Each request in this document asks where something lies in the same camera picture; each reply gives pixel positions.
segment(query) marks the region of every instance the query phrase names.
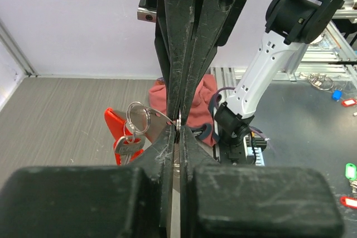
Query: bolt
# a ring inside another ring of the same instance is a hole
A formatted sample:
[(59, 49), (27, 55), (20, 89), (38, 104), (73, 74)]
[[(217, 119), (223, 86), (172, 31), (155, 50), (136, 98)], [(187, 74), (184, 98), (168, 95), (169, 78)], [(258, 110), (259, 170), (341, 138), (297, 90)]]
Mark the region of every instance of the bolt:
[(153, 17), (152, 17), (151, 15), (146, 15), (146, 16), (145, 16), (145, 19), (146, 19), (147, 21), (152, 21)]

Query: round hole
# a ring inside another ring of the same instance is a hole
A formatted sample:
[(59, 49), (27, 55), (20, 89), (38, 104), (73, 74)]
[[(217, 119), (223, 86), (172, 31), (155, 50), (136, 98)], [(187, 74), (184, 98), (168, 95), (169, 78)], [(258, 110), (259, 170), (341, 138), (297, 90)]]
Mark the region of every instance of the round hole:
[(218, 0), (218, 6), (222, 11), (228, 11), (233, 4), (233, 0)]
[(145, 16), (145, 19), (146, 19), (147, 21), (152, 21), (153, 17), (152, 17), (151, 15), (146, 15), (146, 16)]

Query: dark gray tabletop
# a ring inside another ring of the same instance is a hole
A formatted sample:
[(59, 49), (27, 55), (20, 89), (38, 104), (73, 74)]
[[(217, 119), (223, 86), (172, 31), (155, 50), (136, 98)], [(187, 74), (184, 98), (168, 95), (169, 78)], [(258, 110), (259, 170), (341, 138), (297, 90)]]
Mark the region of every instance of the dark gray tabletop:
[(339, 201), (352, 196), (345, 165), (357, 164), (356, 111), (356, 106), (345, 108), (307, 82), (274, 81), (252, 121), (275, 147), (275, 153), (264, 152), (267, 166), (309, 167), (325, 176), (345, 219), (344, 238), (357, 237), (357, 210)]

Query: pink cloth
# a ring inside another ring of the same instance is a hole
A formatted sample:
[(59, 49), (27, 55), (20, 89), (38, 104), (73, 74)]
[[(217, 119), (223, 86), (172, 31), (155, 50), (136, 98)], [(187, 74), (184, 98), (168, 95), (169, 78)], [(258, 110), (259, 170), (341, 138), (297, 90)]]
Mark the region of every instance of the pink cloth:
[[(213, 75), (204, 75), (199, 83), (192, 107), (190, 110), (187, 125), (192, 128), (201, 127), (204, 124), (213, 126), (213, 118), (208, 110), (208, 105), (212, 96), (217, 92), (217, 84)], [(149, 90), (150, 106), (166, 114), (166, 87), (159, 81)], [(216, 141), (212, 138), (212, 133), (203, 140), (209, 146), (213, 146)]]

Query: white robotic arm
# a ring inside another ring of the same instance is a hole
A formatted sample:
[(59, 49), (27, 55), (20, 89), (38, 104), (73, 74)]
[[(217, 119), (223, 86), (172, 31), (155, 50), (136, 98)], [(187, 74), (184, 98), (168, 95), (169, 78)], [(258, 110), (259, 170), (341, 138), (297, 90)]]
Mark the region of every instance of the white robotic arm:
[(215, 120), (242, 139), (257, 105), (276, 73), (290, 57), (325, 29), (343, 0), (273, 0), (257, 54), (234, 93), (220, 105)]

